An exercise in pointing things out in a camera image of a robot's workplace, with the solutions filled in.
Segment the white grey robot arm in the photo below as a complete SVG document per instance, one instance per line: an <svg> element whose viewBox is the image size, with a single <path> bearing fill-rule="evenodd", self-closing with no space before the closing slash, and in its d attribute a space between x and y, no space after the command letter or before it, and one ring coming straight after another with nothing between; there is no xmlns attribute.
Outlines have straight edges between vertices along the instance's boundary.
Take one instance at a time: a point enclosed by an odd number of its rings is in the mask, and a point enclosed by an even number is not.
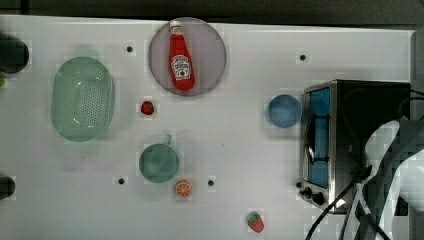
<svg viewBox="0 0 424 240"><path fill-rule="evenodd" d="M354 184L354 200L338 240L393 240L399 199L423 210L423 123L393 120L368 138L369 175Z"/></svg>

